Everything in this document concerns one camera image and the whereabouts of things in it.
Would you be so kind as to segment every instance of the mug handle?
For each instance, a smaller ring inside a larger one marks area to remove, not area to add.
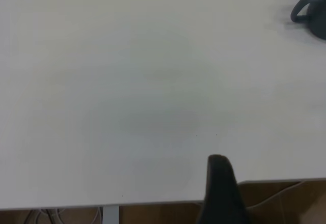
[[[308,22],[308,16],[307,15],[298,15],[298,13],[303,9],[303,7],[307,4],[311,3],[320,3],[324,0],[300,0],[293,8],[291,12],[291,20],[295,23],[306,23]]]

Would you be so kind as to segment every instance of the floor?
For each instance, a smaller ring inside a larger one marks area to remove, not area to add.
[[[244,184],[240,191],[245,204],[251,206],[293,184],[295,182]],[[309,218],[315,203],[321,199],[326,202],[324,194],[326,181],[306,182],[250,209],[249,214],[253,224],[301,223],[300,219]],[[200,206],[194,203],[124,206],[120,208],[120,224],[195,224],[199,211]],[[74,208],[65,210],[61,216],[65,224],[90,224],[95,213],[96,208]],[[27,210],[2,211],[0,224],[23,224],[27,214]],[[49,224],[42,215],[38,223]]]

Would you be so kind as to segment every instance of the metal desk leg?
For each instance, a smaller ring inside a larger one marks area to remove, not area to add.
[[[103,207],[102,224],[119,224],[119,205]]]

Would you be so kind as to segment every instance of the cable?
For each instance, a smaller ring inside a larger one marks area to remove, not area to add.
[[[39,223],[39,217],[40,217],[40,215],[41,215],[41,212],[40,211],[37,212],[37,214],[36,214],[36,216],[34,218],[34,224],[38,224]]]
[[[47,213],[47,216],[49,217],[50,223],[51,224],[55,224],[55,222],[52,219],[51,213],[48,209],[45,209],[45,212]]]
[[[280,194],[286,192],[287,190],[290,190],[290,189],[292,189],[292,188],[298,187],[298,186],[300,186],[301,184],[303,184],[303,183],[305,183],[305,182],[306,182],[306,181],[302,181],[302,182],[299,182],[299,183],[295,183],[295,184],[293,184],[293,185],[291,185],[291,186],[289,186],[289,187],[286,187],[286,188],[284,188],[283,190],[281,190],[281,191],[275,193],[274,195],[268,197],[267,199],[263,200],[262,202],[260,202],[260,203],[258,203],[258,204],[256,204],[256,205],[248,206],[247,209],[253,209],[253,208],[256,208],[256,207],[258,207],[258,206],[260,206],[260,205],[263,205],[263,204],[265,204],[266,202],[268,202],[268,201],[270,201],[271,199],[273,199],[274,197],[276,197],[276,196],[278,196],[278,195],[280,195]]]
[[[58,211],[58,209],[56,209],[56,213],[55,213],[55,215],[56,215],[57,219],[59,220],[59,223],[60,223],[60,224],[65,224],[65,223],[63,222],[63,220],[61,219],[60,212]],[[100,207],[97,208],[97,211],[96,211],[96,213],[95,213],[95,216],[94,216],[94,218],[93,218],[91,224],[94,224],[94,223],[95,223],[95,221],[96,221],[98,215],[100,216],[100,224],[102,224],[102,214],[101,214],[101,209],[100,209]]]
[[[93,218],[91,224],[94,224],[94,223],[95,223],[98,214],[100,214],[100,218],[101,218],[100,208],[97,208],[96,214],[95,214],[95,216],[94,216],[94,218]]]
[[[29,223],[32,214],[33,214],[33,210],[30,210],[29,213],[27,214],[25,220],[24,220],[24,224],[28,224]]]
[[[61,213],[64,212],[66,209],[61,209],[61,210],[57,209],[57,210],[59,211],[59,214],[61,214]],[[44,210],[39,209],[39,212],[41,212],[43,215],[46,215],[46,216],[47,216],[47,213],[45,213]]]
[[[103,221],[103,210],[101,209],[101,207],[98,207],[99,211],[100,211],[100,224],[102,224]]]
[[[56,209],[56,216],[57,216],[57,219],[59,220],[60,224],[65,224],[60,217],[60,212],[58,211],[58,209]]]

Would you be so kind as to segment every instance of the desk surface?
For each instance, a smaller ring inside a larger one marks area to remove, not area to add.
[[[298,0],[0,0],[0,208],[326,176],[326,44]]]

